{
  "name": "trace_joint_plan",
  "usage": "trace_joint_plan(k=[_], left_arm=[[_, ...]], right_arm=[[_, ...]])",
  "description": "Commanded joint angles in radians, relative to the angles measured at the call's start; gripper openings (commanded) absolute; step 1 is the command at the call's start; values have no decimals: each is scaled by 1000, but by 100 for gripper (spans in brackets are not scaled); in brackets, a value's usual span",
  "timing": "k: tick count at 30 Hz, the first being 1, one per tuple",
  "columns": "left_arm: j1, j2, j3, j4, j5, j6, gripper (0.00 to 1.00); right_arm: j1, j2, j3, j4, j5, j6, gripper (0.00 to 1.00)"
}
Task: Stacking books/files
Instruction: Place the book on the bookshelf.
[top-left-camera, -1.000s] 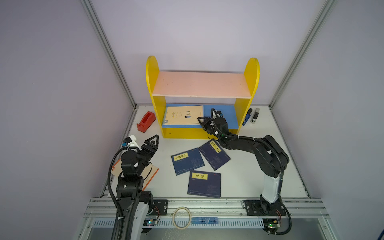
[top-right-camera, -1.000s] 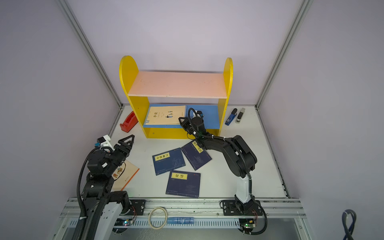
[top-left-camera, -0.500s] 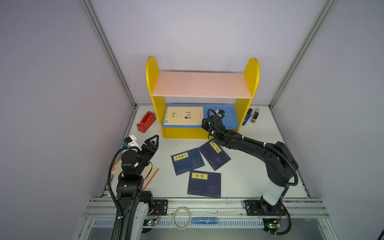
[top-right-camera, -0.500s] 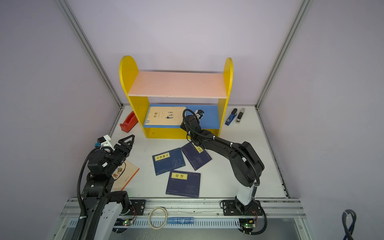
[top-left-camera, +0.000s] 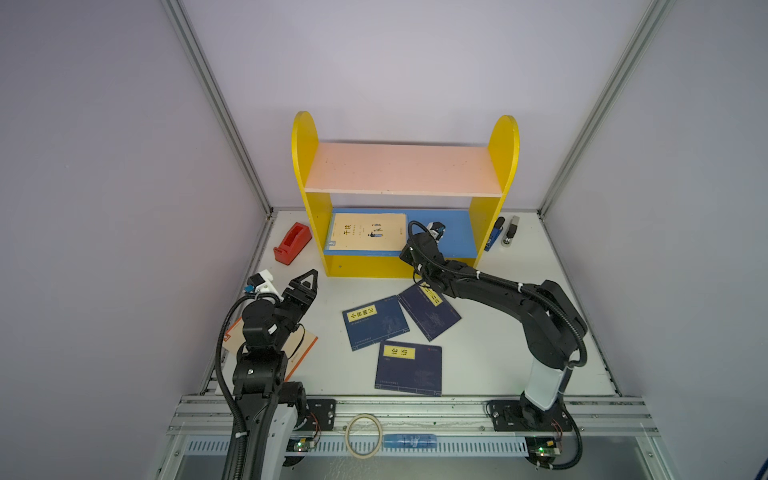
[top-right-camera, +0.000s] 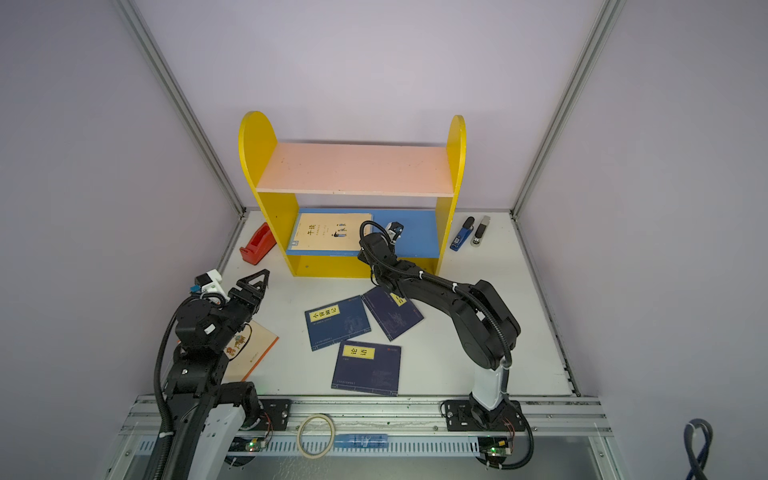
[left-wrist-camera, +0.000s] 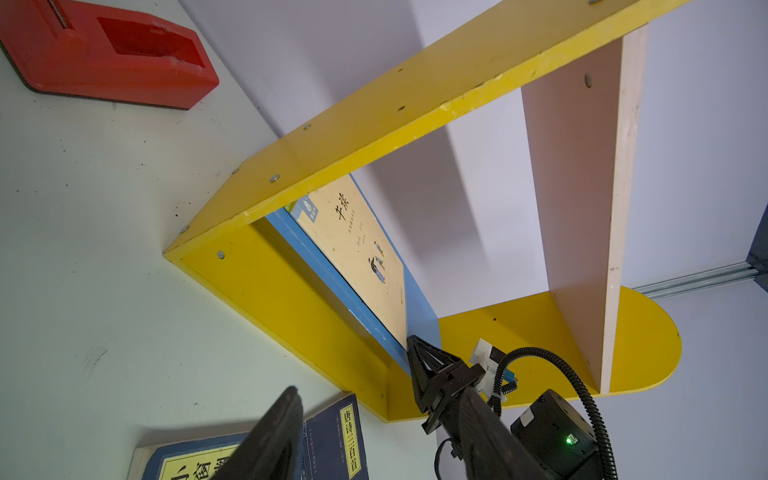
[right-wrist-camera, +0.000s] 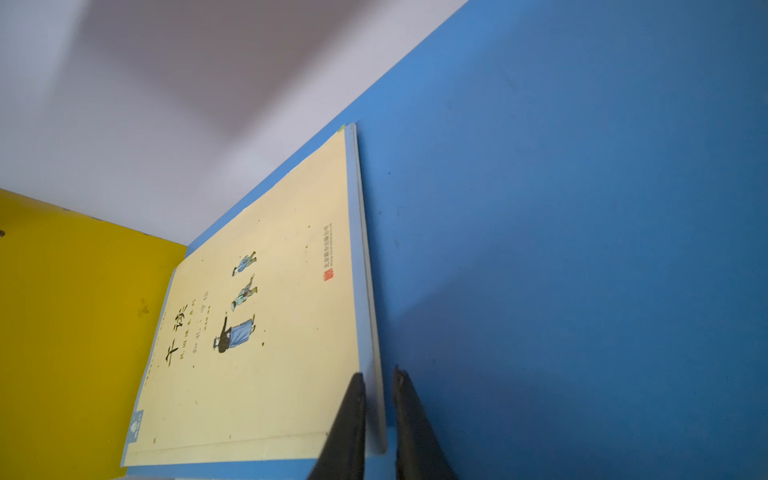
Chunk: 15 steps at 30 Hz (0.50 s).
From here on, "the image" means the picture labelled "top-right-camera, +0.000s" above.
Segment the red-edged beige reading book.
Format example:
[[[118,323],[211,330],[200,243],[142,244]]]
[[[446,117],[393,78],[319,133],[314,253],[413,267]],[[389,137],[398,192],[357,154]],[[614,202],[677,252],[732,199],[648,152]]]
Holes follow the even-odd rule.
[[[225,347],[229,359],[224,383],[244,382],[276,345],[279,337],[261,324],[251,321]]]

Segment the blue-edged beige reading book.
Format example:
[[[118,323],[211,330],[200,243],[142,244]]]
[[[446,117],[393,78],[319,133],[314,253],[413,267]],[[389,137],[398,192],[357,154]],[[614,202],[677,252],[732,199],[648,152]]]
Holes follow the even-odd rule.
[[[360,225],[372,219],[370,213],[301,213],[289,243],[289,251],[357,251]]]

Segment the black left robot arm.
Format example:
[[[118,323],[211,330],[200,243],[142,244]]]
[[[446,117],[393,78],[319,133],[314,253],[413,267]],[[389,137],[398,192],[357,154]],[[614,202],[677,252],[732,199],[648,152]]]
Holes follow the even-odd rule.
[[[243,426],[263,407],[251,382],[223,383],[225,348],[258,312],[267,269],[239,279],[228,293],[207,291],[204,279],[175,310],[157,354],[153,389],[161,417],[145,479],[215,479]]]

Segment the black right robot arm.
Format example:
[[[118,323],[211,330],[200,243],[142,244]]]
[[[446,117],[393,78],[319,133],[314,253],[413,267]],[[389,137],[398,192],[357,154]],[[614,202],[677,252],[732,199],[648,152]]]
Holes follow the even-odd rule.
[[[465,354],[477,367],[469,402],[481,423],[498,417],[509,401],[507,382],[512,351],[521,326],[495,287],[448,280],[400,259],[394,243],[381,232],[360,236],[358,259],[370,267],[378,286],[401,298],[416,300],[450,317]]]

